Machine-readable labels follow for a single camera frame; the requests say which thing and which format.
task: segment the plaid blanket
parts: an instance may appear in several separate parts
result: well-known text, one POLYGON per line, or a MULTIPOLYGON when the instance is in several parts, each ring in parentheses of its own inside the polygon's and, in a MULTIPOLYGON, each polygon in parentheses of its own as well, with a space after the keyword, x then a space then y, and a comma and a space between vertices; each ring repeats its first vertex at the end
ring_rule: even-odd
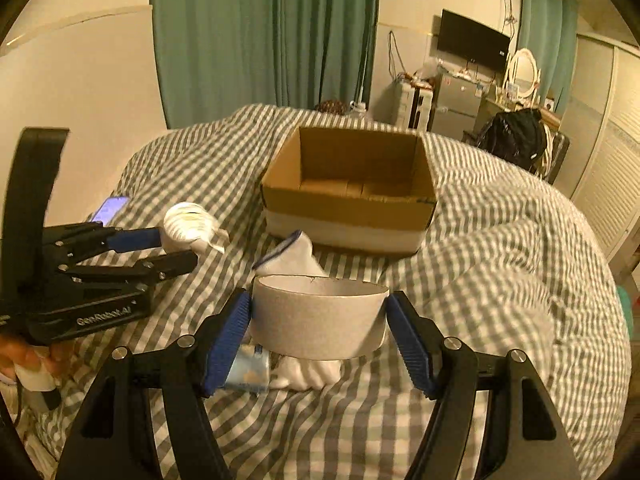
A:
MULTIPOLYGON (((196 202, 232 237, 195 272, 158 286, 151 317, 79 344, 63 405, 41 416, 38 435, 59 457, 95 371, 111 350, 164 348, 193 333, 251 266, 276 245, 265 232, 259 183, 297 124, 366 126, 308 110, 251 105, 224 120, 174 130, 129 161, 115 194, 130 197, 113 223, 155 226, 166 209, 196 202)), ((607 262, 584 216, 555 189, 519 168, 435 134, 423 135, 438 206, 420 250, 402 260, 317 251, 331 276, 404 290, 419 313, 476 351, 522 348, 554 400, 583 478, 611 460, 630 374, 622 310, 607 262)), ((128 264, 141 253, 96 262, 128 264)), ((204 401, 225 460, 238 478, 404 478, 433 403, 412 389, 391 338, 344 362, 340 382, 321 391, 220 390, 204 401)), ((151 409, 161 468, 178 478, 159 393, 151 409)), ((478 393, 460 478, 473 477, 486 394, 478 393)))

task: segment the green object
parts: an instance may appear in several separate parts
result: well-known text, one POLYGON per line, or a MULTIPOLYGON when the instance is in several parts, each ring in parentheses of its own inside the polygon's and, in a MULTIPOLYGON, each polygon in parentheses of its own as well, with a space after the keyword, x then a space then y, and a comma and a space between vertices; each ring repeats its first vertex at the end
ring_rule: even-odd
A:
POLYGON ((575 0, 522 0, 518 48, 528 48, 536 58, 542 70, 538 95, 544 104, 551 90, 558 114, 569 102, 577 28, 575 0))
POLYGON ((629 338, 633 337, 634 334, 634 313, 631 308, 631 298, 626 293, 626 290, 623 286, 617 286, 618 297, 620 298, 620 303, 622 304, 622 312, 625 314, 626 328, 629 330, 629 338))
POLYGON ((162 106, 178 128, 250 103, 369 99, 378 0, 150 0, 162 106))

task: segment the human hand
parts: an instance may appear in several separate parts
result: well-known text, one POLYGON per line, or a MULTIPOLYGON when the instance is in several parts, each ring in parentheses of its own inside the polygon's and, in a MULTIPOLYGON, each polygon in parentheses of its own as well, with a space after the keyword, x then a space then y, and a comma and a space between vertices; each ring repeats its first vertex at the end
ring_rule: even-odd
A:
POLYGON ((14 335, 0 334, 0 373, 15 380, 15 364, 37 371, 41 363, 44 363, 51 375, 60 377, 68 370, 73 347, 73 341, 55 343, 49 347, 49 356, 41 358, 36 354, 36 349, 27 344, 24 339, 14 335))

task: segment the refrigerator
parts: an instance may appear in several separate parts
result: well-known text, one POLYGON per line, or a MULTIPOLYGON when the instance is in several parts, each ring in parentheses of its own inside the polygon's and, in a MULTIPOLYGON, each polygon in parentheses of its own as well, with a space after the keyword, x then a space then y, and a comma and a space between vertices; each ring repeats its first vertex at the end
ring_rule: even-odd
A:
POLYGON ((440 74, 431 107, 428 130, 462 140, 464 131, 472 132, 482 100, 482 89, 474 82, 449 74, 440 74))

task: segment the smartphone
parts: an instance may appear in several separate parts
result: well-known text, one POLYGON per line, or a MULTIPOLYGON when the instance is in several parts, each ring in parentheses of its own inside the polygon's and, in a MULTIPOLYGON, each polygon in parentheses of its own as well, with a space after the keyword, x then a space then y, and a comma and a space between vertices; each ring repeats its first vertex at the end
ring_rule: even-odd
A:
POLYGON ((128 201, 129 198, 126 196, 112 196, 108 198, 91 218, 91 222, 102 222, 102 225, 107 225, 128 201))

